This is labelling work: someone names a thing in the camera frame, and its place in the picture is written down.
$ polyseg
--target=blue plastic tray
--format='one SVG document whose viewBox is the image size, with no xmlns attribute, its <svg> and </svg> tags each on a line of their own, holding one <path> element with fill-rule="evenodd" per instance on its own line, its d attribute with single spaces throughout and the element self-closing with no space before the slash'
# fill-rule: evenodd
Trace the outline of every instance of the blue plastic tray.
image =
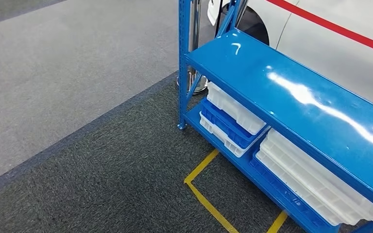
<svg viewBox="0 0 373 233">
<path fill-rule="evenodd" d="M 265 165 L 262 164 L 257 158 L 259 148 L 253 153 L 250 165 L 283 196 L 293 204 L 303 215 L 308 218 L 315 226 L 327 226 L 329 223 L 323 219 L 317 212 L 312 209 L 306 202 L 302 200 L 296 193 L 294 193 L 284 182 L 282 182 L 273 172 L 271 172 Z"/>
<path fill-rule="evenodd" d="M 223 110 L 217 108 L 207 98 L 203 99 L 201 104 L 202 115 L 224 131 L 228 137 L 242 149 L 247 148 L 257 138 L 257 135 L 250 134 L 243 127 L 238 125 L 235 119 Z"/>
</svg>

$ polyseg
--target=shelving unit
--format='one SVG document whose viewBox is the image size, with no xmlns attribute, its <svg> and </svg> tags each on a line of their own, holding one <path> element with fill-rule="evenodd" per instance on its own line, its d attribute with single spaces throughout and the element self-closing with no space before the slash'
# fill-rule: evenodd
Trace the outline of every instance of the shelving unit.
<svg viewBox="0 0 373 233">
<path fill-rule="evenodd" d="M 239 0 L 231 1 L 217 37 L 189 52 L 190 4 L 179 0 L 178 127 L 196 129 L 307 232 L 338 232 L 262 164 L 249 164 L 256 145 L 237 158 L 199 124 L 201 106 L 187 111 L 187 69 L 205 75 L 372 203 L 373 104 L 231 26 Z M 373 232 L 373 222 L 355 232 Z"/>
</svg>

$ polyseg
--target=dark gray carpet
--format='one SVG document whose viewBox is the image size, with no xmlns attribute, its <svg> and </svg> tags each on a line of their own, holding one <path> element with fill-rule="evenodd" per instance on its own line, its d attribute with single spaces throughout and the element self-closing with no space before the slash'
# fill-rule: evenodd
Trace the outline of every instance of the dark gray carpet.
<svg viewBox="0 0 373 233">
<path fill-rule="evenodd" d="M 0 233 L 226 232 L 183 184 L 213 148 L 176 128 L 175 77 L 1 176 Z M 281 211 L 221 155 L 193 183 L 243 233 Z"/>
</svg>

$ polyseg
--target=plastic tray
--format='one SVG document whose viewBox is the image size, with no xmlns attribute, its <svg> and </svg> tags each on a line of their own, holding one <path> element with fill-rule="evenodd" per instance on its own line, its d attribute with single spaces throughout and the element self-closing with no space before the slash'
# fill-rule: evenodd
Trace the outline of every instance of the plastic tray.
<svg viewBox="0 0 373 233">
<path fill-rule="evenodd" d="M 241 127 L 252 135 L 256 135 L 265 122 L 242 106 L 238 101 L 221 90 L 214 83 L 208 83 L 208 100 L 217 108 L 224 110 L 228 115 L 235 119 Z"/>
<path fill-rule="evenodd" d="M 241 157 L 255 143 L 254 141 L 247 148 L 242 149 L 235 142 L 233 142 L 224 131 L 222 131 L 218 126 L 211 123 L 211 121 L 205 118 L 202 115 L 202 112 L 200 112 L 200 116 L 200 125 L 202 125 L 208 132 L 212 133 L 221 142 L 223 142 L 225 147 L 238 158 Z"/>
<path fill-rule="evenodd" d="M 300 196 L 312 209 L 320 214 L 328 223 L 337 226 L 343 223 L 343 220 L 332 212 L 330 208 L 324 205 L 321 200 L 311 194 L 309 190 L 294 178 L 284 167 L 273 159 L 262 148 L 256 154 L 256 159 L 261 161 L 269 170 L 271 170 L 280 180 L 282 180 L 288 187 Z"/>
<path fill-rule="evenodd" d="M 268 180 L 268 182 L 286 198 L 292 205 L 302 213 L 307 219 L 309 219 L 315 226 L 322 227 L 328 225 L 316 211 L 314 211 L 300 196 L 292 191 L 287 184 L 282 182 L 270 169 L 268 169 L 262 162 L 255 157 L 250 161 L 250 165 L 258 172 L 261 176 Z"/>
<path fill-rule="evenodd" d="M 203 99 L 201 105 L 202 115 L 224 131 L 242 149 L 247 148 L 256 139 L 256 135 L 250 134 L 226 112 L 211 104 L 207 99 Z"/>
<path fill-rule="evenodd" d="M 331 209 L 341 222 L 355 225 L 360 219 L 373 221 L 372 202 L 277 131 L 268 133 L 261 149 Z"/>
</svg>

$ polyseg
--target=tire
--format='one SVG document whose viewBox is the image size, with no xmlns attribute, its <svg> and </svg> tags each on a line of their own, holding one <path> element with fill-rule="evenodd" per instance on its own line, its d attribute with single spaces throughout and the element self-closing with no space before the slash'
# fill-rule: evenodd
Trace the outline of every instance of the tire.
<svg viewBox="0 0 373 233">
<path fill-rule="evenodd" d="M 221 22 L 224 20 L 226 13 L 228 12 L 228 4 L 222 8 Z M 242 16 L 241 22 L 238 25 L 238 29 L 252 36 L 253 38 L 261 41 L 266 45 L 270 45 L 268 38 L 267 28 L 259 15 L 251 8 L 247 7 L 244 15 Z"/>
</svg>

